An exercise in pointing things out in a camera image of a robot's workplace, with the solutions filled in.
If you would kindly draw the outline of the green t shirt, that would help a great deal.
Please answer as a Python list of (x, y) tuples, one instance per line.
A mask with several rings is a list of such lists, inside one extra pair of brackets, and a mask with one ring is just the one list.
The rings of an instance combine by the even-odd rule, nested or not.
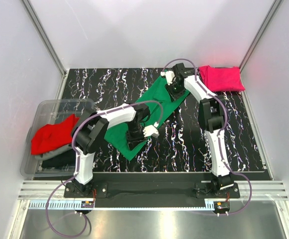
[[(163, 116), (159, 121), (159, 126), (162, 126), (164, 121), (179, 107), (189, 94), (189, 91), (186, 90), (179, 99), (172, 101), (165, 88), (166, 84), (167, 81), (165, 78), (157, 78), (154, 84), (137, 100), (137, 102), (145, 101), (149, 107), (151, 116), (149, 120), (145, 122), (146, 126), (159, 121), (161, 110), (157, 102), (163, 107)], [(127, 160), (131, 161), (146, 144), (147, 140), (138, 144), (133, 150), (129, 150), (126, 141), (126, 132), (127, 124), (122, 123), (108, 129), (104, 139), (116, 148)]]

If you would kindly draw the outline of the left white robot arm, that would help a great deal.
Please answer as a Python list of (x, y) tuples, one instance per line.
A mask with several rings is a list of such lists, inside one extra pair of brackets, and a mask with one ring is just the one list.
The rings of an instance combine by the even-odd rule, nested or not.
[(104, 141), (108, 129), (127, 124), (122, 134), (127, 149), (133, 150), (147, 139), (142, 122), (150, 118), (146, 104), (122, 104), (107, 111), (87, 110), (72, 130), (72, 148), (76, 153), (74, 179), (75, 191), (81, 197), (92, 193), (93, 163), (96, 151)]

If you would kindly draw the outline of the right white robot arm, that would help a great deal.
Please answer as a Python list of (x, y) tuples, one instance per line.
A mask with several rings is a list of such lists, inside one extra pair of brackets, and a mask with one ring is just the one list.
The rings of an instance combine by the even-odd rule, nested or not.
[(212, 163), (209, 190), (214, 196), (223, 197), (234, 186), (224, 142), (227, 125), (224, 98), (204, 85), (196, 69), (189, 70), (183, 63), (174, 65), (171, 70), (163, 69), (161, 76), (166, 79), (165, 88), (171, 100), (189, 92), (198, 101), (198, 124), (207, 137)]

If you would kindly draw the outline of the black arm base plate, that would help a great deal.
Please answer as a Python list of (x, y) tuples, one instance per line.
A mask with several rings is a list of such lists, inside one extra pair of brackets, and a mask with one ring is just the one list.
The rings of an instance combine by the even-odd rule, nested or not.
[(185, 195), (199, 199), (219, 198), (239, 199), (238, 184), (228, 193), (215, 195), (209, 190), (211, 173), (95, 173), (87, 184), (90, 192), (79, 193), (72, 182), (65, 186), (64, 197), (87, 198), (95, 195), (98, 198), (110, 198), (116, 195)]

